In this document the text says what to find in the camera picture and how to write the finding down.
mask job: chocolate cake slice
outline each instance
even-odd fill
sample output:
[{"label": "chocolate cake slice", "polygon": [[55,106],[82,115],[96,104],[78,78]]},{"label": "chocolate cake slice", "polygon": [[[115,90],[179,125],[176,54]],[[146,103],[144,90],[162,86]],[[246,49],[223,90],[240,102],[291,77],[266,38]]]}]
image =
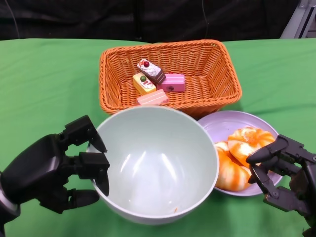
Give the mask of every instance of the chocolate cake slice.
[{"label": "chocolate cake slice", "polygon": [[157,67],[155,64],[151,63],[147,59],[142,59],[137,64],[138,69],[152,82],[156,84],[161,84],[166,76],[163,70],[160,67]]}]

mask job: basket rim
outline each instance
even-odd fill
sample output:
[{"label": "basket rim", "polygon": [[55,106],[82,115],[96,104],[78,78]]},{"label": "basket rim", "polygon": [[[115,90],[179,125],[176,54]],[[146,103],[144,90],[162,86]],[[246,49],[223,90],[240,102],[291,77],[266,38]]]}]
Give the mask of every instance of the basket rim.
[{"label": "basket rim", "polygon": [[[139,49],[152,49],[152,48],[165,48],[165,47],[174,47],[174,46],[182,46],[182,45],[212,45],[219,47],[225,61],[225,65],[229,71],[229,74],[232,77],[233,87],[234,87],[234,94],[230,96],[224,96],[220,98],[209,98],[209,99],[196,99],[191,101],[176,101],[176,102],[167,102],[162,103],[162,106],[170,106],[174,109],[184,109],[190,107],[207,107],[207,106],[219,106],[219,105],[226,105],[231,104],[233,102],[238,101],[241,98],[242,90],[237,78],[237,74],[235,72],[232,60],[228,54],[228,51],[225,45],[222,42],[213,39],[201,39],[201,40],[191,40],[191,41],[181,41],[181,42],[168,42],[168,43],[154,43],[154,44],[145,44],[145,45],[136,45],[136,46],[119,46],[114,48],[109,48],[105,50],[100,57],[99,62],[99,71],[101,69],[105,69],[104,62],[109,55],[118,52],[129,52]],[[120,110],[127,109],[131,106],[112,106],[108,103],[105,92],[103,90],[103,80],[104,78],[101,77],[99,73],[99,103],[101,108],[107,113],[115,113]]]}]

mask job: yellow cake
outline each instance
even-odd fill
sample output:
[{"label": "yellow cake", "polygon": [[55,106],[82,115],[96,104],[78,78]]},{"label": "yellow cake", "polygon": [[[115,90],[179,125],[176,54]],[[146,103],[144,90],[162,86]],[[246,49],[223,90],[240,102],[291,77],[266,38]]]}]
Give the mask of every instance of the yellow cake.
[{"label": "yellow cake", "polygon": [[143,73],[133,76],[133,85],[141,95],[156,91],[155,85]]}]

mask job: green topping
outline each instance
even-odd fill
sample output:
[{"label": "green topping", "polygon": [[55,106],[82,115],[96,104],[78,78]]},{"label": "green topping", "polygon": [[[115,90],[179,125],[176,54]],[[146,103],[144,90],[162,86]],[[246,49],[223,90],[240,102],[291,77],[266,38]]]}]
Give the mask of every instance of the green topping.
[{"label": "green topping", "polygon": [[144,81],[146,81],[146,80],[147,80],[147,78],[146,78],[145,76],[141,76],[141,77],[140,77],[140,81],[141,81],[141,82],[144,82]]}]

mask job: bowl rim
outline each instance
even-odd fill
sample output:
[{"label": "bowl rim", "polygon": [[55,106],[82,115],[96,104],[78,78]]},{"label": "bowl rim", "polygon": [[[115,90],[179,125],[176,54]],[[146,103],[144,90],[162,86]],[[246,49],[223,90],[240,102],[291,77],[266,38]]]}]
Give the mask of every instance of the bowl rim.
[{"label": "bowl rim", "polygon": [[[124,114],[124,113],[128,113],[128,111],[130,110],[142,110],[142,109],[147,109],[147,108],[151,108],[151,109],[161,109],[161,110],[169,110],[169,111],[173,111],[175,113],[178,113],[180,115],[183,115],[184,117],[186,117],[187,119],[191,120],[192,122],[194,122],[199,128],[200,130],[208,137],[209,141],[211,142],[214,150],[215,150],[215,154],[216,154],[216,160],[217,160],[217,169],[216,169],[216,175],[215,175],[215,178],[214,178],[214,181],[211,185],[211,187],[209,188],[209,190],[207,191],[207,193],[198,201],[196,202],[194,205],[190,206],[189,208],[183,210],[183,211],[180,211],[180,212],[177,212],[177,213],[173,213],[173,214],[168,214],[168,215],[144,215],[144,214],[138,214],[136,212],[132,212],[132,211],[129,211],[125,208],[122,208],[120,207],[119,205],[117,205],[116,203],[114,203],[113,201],[111,201],[107,196],[104,195],[104,193],[98,188],[98,186],[96,185],[95,183],[95,180],[92,180],[92,184],[94,186],[94,188],[96,189],[96,191],[98,192],[98,194],[103,198],[103,200],[105,200],[108,204],[110,204],[111,206],[113,206],[115,209],[123,212],[123,213],[126,213],[126,214],[129,214],[131,216],[135,216],[135,217],[139,217],[139,218],[146,218],[146,219],[168,219],[168,218],[174,218],[174,217],[177,217],[177,216],[181,216],[181,215],[184,215],[186,213],[189,213],[191,212],[192,210],[194,210],[195,208],[197,208],[200,204],[202,204],[205,199],[210,195],[210,193],[214,190],[214,187],[215,187],[215,184],[216,184],[216,181],[218,179],[218,174],[219,174],[219,157],[218,157],[218,153],[216,152],[216,148],[215,148],[215,144],[212,140],[212,138],[210,137],[210,135],[205,131],[205,129],[202,127],[201,124],[198,123],[198,121],[196,121],[195,119],[193,119],[191,116],[185,114],[184,112],[182,111],[178,111],[178,110],[175,110],[173,108],[169,108],[169,107],[165,107],[165,106],[135,106],[135,107],[132,107],[132,108],[128,108],[126,110],[122,110],[122,111],[119,111],[118,113],[106,118],[98,127],[97,127],[97,131],[105,124],[107,123],[108,121],[114,119],[116,116],[120,116],[121,114]],[[87,149],[86,149],[86,152],[89,152],[89,149],[90,149],[90,144],[88,145]]]}]

